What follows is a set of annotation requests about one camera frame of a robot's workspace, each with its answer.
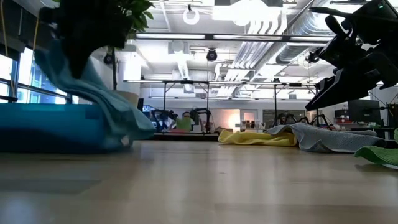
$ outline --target table surface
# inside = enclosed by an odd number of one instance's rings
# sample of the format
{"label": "table surface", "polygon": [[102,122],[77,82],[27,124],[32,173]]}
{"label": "table surface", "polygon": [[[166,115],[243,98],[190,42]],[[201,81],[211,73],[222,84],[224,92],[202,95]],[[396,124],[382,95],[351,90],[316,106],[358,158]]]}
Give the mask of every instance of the table surface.
{"label": "table surface", "polygon": [[352,154],[217,142],[1,154],[0,223],[397,223],[398,172]]}

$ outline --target green cloth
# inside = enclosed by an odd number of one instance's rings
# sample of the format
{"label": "green cloth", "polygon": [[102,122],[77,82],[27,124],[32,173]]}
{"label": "green cloth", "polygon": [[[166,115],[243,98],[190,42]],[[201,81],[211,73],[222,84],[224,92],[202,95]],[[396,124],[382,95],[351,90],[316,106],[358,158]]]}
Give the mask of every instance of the green cloth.
{"label": "green cloth", "polygon": [[184,130],[184,131],[191,131],[192,129],[192,120],[191,118],[183,118],[183,119],[178,119],[175,121],[175,127],[179,130]]}
{"label": "green cloth", "polygon": [[[394,131],[394,139],[398,142],[398,129]],[[376,146],[364,146],[354,154],[375,164],[398,166],[398,149],[384,149]]]}

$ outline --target teal towel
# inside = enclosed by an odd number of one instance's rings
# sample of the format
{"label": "teal towel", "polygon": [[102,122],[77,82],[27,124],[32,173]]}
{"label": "teal towel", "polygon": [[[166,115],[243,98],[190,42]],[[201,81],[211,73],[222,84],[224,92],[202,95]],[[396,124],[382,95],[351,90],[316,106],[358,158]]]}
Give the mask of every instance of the teal towel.
{"label": "teal towel", "polygon": [[87,61],[81,79],[73,78],[61,40],[53,40],[49,51],[36,50],[35,61],[57,88],[99,104],[107,122],[104,128],[108,135],[103,147],[131,146],[133,140],[147,139],[155,133],[151,121],[141,111],[107,89],[91,60]]}
{"label": "teal towel", "polygon": [[[394,139],[398,142],[398,129],[394,131]],[[375,164],[394,166],[398,168],[398,149],[384,149],[376,146],[364,146],[354,154],[355,157],[363,157]]]}

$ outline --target window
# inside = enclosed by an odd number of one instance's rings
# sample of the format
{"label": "window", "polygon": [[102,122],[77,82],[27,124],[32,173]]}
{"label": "window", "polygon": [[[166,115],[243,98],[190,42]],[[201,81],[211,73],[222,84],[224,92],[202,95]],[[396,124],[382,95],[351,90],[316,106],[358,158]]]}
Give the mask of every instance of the window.
{"label": "window", "polygon": [[12,59],[0,55],[0,78],[11,79]]}
{"label": "window", "polygon": [[18,82],[37,88],[42,88],[44,90],[53,91],[64,96],[67,95],[67,93],[52,85],[47,76],[35,63],[33,51],[28,48],[25,48],[25,52],[21,54]]}
{"label": "window", "polygon": [[[8,85],[0,83],[0,96],[8,96]],[[0,99],[0,103],[8,103],[7,100]]]}
{"label": "window", "polygon": [[65,98],[59,96],[47,95],[44,93],[38,93],[32,90],[26,90],[18,88],[18,103],[55,103],[65,104],[67,103]]}

